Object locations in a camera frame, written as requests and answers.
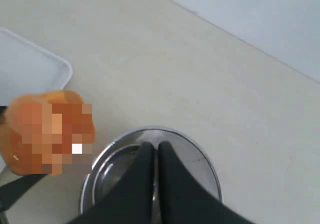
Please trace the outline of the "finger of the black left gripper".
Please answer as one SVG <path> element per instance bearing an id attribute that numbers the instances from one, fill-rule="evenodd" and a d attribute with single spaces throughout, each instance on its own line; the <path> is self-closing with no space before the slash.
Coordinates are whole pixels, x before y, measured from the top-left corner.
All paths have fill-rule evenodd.
<path id="1" fill-rule="evenodd" d="M 7 211 L 30 188 L 46 177 L 46 174 L 30 174 L 9 182 L 0 188 L 0 209 Z"/>
<path id="2" fill-rule="evenodd" d="M 5 111 L 7 106 L 0 106 L 0 125 L 5 123 Z"/>

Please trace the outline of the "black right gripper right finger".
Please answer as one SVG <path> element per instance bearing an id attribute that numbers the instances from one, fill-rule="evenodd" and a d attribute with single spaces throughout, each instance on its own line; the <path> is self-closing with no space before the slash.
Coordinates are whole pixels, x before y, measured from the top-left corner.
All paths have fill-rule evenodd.
<path id="1" fill-rule="evenodd" d="M 158 159 L 163 223 L 251 223 L 207 192 L 185 168 L 169 142 L 159 144 Z"/>

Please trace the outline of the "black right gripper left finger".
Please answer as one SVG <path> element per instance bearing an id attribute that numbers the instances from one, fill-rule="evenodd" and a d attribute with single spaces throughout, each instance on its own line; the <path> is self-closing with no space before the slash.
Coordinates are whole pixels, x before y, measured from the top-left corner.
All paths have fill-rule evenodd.
<path id="1" fill-rule="evenodd" d="M 154 147 L 145 142 L 117 184 L 70 223 L 151 223 Z"/>

